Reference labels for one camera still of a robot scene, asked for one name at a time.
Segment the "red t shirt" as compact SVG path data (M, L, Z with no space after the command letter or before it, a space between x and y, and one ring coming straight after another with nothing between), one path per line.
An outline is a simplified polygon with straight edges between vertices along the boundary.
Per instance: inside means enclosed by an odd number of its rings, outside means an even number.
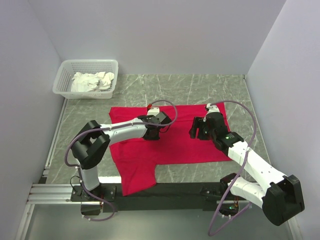
M157 165L198 164L229 161L209 140L192 139L194 117L206 115L205 105L162 106L170 118L178 115L158 140L128 139L110 146L111 157L121 176L122 194L128 196L156 184Z

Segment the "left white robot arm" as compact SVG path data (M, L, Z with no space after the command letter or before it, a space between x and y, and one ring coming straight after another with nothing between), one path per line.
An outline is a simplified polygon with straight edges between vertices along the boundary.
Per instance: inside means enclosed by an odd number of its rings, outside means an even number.
M140 115L113 124L98 124L95 120L88 122L70 142L64 157L67 166L78 170L82 195L88 201L102 197L98 165L109 146L130 139L158 140L160 130L175 121L176 118L171 119L160 111L156 115Z

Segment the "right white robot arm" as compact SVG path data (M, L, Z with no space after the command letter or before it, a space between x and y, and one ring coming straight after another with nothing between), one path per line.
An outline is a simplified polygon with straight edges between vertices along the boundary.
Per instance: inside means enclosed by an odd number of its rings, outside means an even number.
M230 200L237 196L255 204L276 226L305 210L299 179L272 167L239 134L229 131L222 113L210 112L205 117L194 117L189 135L192 139L211 140L220 152L243 166L255 180L249 182L236 173L223 177L219 187L222 198Z

